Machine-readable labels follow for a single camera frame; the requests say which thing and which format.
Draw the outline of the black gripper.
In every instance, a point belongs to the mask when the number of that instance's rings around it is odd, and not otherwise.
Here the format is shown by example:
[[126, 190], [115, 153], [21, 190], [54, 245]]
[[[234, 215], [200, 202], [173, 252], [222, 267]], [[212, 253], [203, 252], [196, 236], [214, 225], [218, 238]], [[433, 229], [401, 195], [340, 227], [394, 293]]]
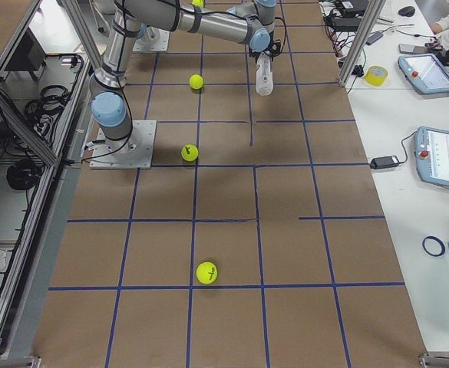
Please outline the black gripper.
[[253, 51], [249, 49], [249, 56], [255, 61], [258, 60], [261, 54], [264, 54], [271, 59], [278, 57], [282, 53], [282, 41], [276, 39], [270, 42], [269, 46], [263, 51]]

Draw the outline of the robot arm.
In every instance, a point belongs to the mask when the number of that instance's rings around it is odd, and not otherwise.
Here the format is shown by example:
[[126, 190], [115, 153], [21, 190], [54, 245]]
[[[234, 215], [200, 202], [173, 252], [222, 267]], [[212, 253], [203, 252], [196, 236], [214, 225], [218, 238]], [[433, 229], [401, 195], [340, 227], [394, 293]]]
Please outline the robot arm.
[[110, 154], [130, 152], [136, 144], [132, 116], [124, 95], [125, 73], [137, 39], [147, 28], [185, 31], [244, 44], [258, 64], [282, 53], [274, 38], [276, 2], [245, 1], [214, 11], [180, 1], [116, 1], [101, 66], [90, 78], [91, 112]]

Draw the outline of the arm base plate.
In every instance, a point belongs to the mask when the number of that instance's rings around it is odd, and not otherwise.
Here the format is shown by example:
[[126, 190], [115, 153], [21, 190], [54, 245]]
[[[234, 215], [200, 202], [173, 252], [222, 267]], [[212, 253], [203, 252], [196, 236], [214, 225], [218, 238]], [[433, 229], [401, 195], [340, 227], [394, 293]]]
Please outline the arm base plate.
[[91, 169], [149, 169], [152, 164], [156, 120], [134, 120], [132, 134], [126, 144], [124, 140], [107, 140], [101, 128], [97, 139], [103, 140], [94, 146], [94, 159], [90, 160]]

